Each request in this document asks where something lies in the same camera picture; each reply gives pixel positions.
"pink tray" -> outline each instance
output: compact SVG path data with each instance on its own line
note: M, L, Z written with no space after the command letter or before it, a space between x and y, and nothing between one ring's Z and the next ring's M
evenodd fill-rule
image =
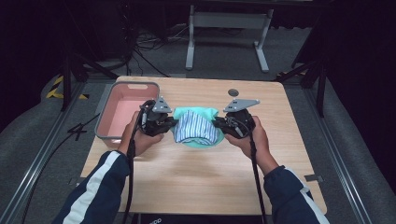
M156 100L159 94L160 87L154 82L116 82L96 123L96 136L108 147L117 148L134 112L147 100Z

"teal cloth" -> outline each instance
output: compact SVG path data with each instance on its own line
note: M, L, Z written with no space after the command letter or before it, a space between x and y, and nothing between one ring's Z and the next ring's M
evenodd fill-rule
M193 113L200 115L202 118L210 122L212 122L212 120L215 119L215 116L217 116L219 113L217 109L210 107L177 107L173 115L174 119L182 118L183 115L187 113L187 111L192 111ZM216 130L218 131L218 138L217 141L212 145L202 144L202 138L189 138L189 142L183 142L182 144L188 147L197 148L213 147L224 139L224 133L221 131L221 129L217 128ZM171 131L175 134L175 128L172 128Z

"navy jacket sleeve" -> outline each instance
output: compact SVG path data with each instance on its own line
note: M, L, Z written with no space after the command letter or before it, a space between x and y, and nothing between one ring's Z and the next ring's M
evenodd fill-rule
M124 154L106 152L90 175L70 193L52 223L112 223L129 173Z
M264 177L264 189L272 205L274 223L329 223L312 200L309 188L285 166Z

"hand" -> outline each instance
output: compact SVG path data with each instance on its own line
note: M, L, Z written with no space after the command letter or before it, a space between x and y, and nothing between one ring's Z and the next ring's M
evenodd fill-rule
M118 148L120 152L126 155L128 151L129 142L131 140L131 135L134 130L134 124L136 123L137 116L139 112L134 112L134 116L129 124L126 125L124 132L122 133L121 143ZM163 133L157 134L153 137L144 134L140 129L137 130L134 135L134 144L136 146L135 155L139 156L152 145L159 143L163 139Z
M262 123L260 122L257 116L252 116L256 127L253 130L253 140L257 149L256 160L259 167L262 169L262 172L267 175L272 170L274 170L279 165L276 160L270 153L270 148L268 144L267 133L262 127ZM227 139L232 145L236 147L240 147L242 152L251 159L250 155L250 137L247 136L242 139L237 139L230 134L225 134L225 139Z

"person's left hand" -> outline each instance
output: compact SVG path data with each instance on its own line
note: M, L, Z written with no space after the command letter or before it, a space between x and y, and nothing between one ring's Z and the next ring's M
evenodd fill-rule
M122 133L121 143L118 151L122 152L125 155L128 151L129 142L131 140L132 131L134 130L134 124L136 123L138 114L138 111L134 112L134 116L132 117L131 122L126 125L125 130ZM162 139L163 133L151 137L144 134L140 129L137 130L136 134L134 135L134 144L136 146L135 155L139 156L147 149L149 149L152 145L159 143Z

